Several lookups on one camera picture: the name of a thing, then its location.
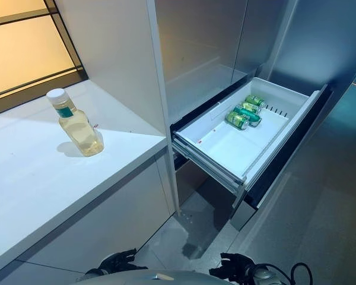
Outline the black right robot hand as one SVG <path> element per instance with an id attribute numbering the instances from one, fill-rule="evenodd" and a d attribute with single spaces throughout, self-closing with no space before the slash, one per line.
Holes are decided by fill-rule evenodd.
<path id="1" fill-rule="evenodd" d="M 209 274 L 229 282 L 248 284 L 249 271 L 255 266 L 253 260 L 242 254 L 220 253 L 221 266 L 209 269 Z"/>

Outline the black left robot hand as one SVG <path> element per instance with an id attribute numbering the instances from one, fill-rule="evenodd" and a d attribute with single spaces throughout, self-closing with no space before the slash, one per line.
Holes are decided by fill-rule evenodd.
<path id="1" fill-rule="evenodd" d="M 107 274 L 133 270 L 147 270 L 147 267 L 138 266 L 132 263 L 135 260 L 136 253 L 136 248 L 113 253 L 102 260 L 98 268 Z"/>

